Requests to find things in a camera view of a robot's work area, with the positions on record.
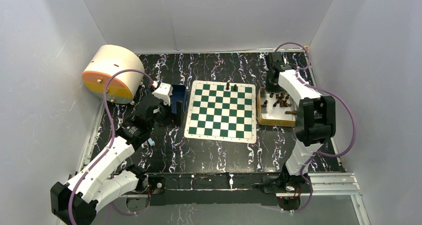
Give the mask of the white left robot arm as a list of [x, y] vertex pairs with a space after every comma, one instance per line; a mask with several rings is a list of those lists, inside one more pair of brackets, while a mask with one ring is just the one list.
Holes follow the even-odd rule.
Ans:
[[146, 173], [132, 165], [110, 179], [109, 176], [151, 137], [162, 124], [181, 126], [186, 111], [187, 92], [175, 92], [170, 104], [153, 94], [144, 96], [131, 117], [112, 135], [109, 144], [80, 173], [65, 184], [50, 189], [51, 211], [67, 225], [90, 225], [97, 213], [120, 195], [148, 189]]

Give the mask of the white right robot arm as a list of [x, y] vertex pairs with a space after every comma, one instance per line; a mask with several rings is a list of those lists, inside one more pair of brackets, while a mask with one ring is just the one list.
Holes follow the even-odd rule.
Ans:
[[335, 100], [311, 88], [300, 76], [299, 69], [287, 66], [280, 53], [267, 54], [265, 61], [268, 67], [266, 90], [285, 93], [296, 104], [296, 110], [291, 112], [296, 117], [296, 144], [279, 178], [271, 180], [282, 190], [293, 192], [305, 183], [316, 152], [335, 134]]

